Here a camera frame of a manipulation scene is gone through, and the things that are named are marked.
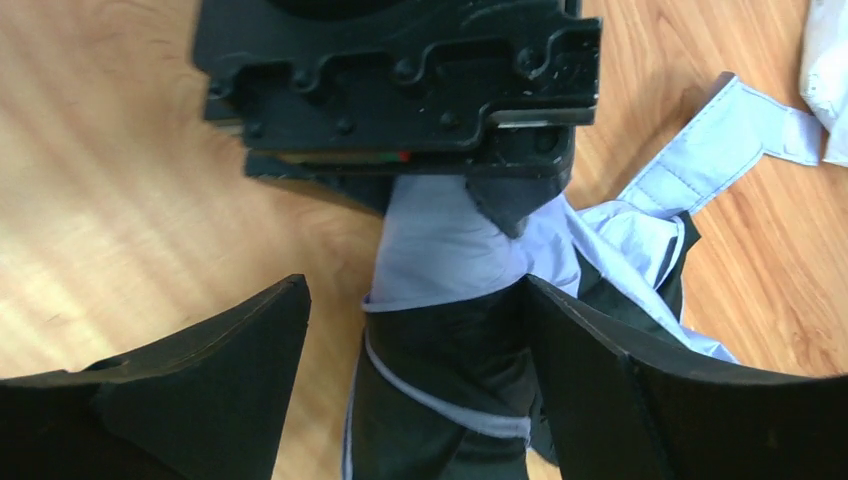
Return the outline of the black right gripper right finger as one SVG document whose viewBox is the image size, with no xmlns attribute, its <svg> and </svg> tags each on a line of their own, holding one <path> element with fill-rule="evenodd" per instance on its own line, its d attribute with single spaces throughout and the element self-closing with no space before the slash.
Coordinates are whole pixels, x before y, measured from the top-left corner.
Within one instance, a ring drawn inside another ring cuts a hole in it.
<svg viewBox="0 0 848 480">
<path fill-rule="evenodd" d="M 843 479 L 847 380 L 720 361 L 540 278 L 523 315 L 566 479 Z"/>
</svg>

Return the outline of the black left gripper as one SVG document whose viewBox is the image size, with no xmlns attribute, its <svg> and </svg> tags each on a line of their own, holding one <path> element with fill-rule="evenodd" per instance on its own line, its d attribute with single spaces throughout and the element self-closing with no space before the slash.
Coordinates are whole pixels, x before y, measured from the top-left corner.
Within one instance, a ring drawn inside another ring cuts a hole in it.
<svg viewBox="0 0 848 480">
<path fill-rule="evenodd" d="M 249 178 L 380 211 L 396 176 L 463 176 L 517 239 L 570 181 L 602 32 L 578 1 L 203 1 L 192 61 Z"/>
</svg>

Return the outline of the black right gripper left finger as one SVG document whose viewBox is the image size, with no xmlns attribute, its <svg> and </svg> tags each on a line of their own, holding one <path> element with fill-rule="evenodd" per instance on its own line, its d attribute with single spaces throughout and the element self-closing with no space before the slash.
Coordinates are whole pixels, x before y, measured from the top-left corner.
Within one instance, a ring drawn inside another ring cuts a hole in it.
<svg viewBox="0 0 848 480">
<path fill-rule="evenodd" d="M 5 479 L 268 479 L 310 315 L 302 275 L 151 344 L 1 383 Z"/>
</svg>

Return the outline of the lavender folding umbrella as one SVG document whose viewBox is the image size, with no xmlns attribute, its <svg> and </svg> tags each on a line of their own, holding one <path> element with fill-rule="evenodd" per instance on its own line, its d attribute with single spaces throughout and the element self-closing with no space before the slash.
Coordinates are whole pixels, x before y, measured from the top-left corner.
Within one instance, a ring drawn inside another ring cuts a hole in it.
<svg viewBox="0 0 848 480">
<path fill-rule="evenodd" d="M 510 238 L 460 176 L 394 184 L 347 406 L 345 479 L 524 479 L 527 456 L 558 461 L 519 318 L 536 276 L 616 320 L 725 362 L 684 326 L 692 215 L 763 156 L 814 166 L 822 125 L 720 77 L 692 120 L 613 200 L 577 210 L 563 194 Z"/>
</svg>

